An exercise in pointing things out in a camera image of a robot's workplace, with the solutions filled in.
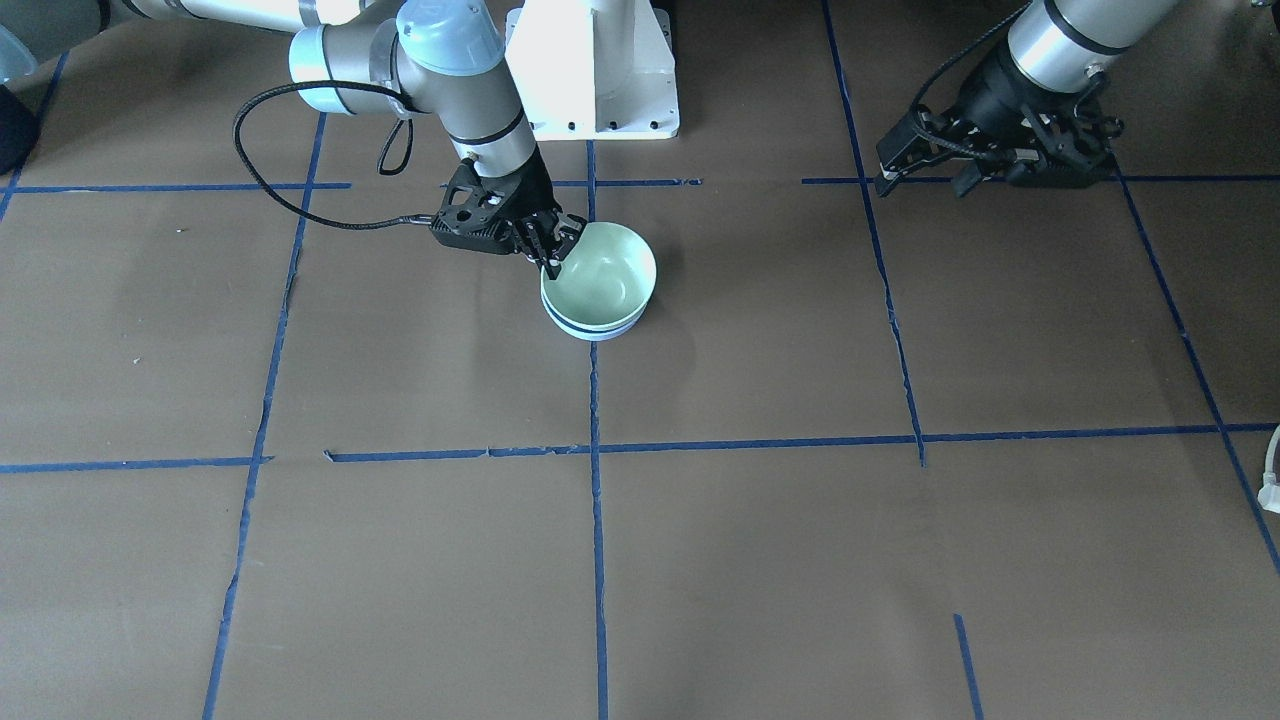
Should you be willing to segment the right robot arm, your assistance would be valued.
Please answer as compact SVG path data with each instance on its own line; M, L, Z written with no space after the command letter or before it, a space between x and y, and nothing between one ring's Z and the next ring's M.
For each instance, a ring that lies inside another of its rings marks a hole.
M504 45L483 1L5 1L3 81L131 19L220 20L291 35L288 85L236 114L242 163L248 114L298 94L330 114L392 114L398 129L434 115L460 156L438 211L365 222L425 225L447 247L520 254L549 279L586 222L557 202Z

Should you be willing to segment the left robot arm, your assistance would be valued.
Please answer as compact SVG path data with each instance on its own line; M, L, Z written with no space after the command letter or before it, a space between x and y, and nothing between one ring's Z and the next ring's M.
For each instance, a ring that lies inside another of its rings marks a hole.
M1106 113L1108 68L1170 12L1170 1L1029 1L986 33L995 46L932 111L919 90L877 143L876 192L960 161L957 197L984 181L1033 190L1084 190L1117 169L1124 122Z

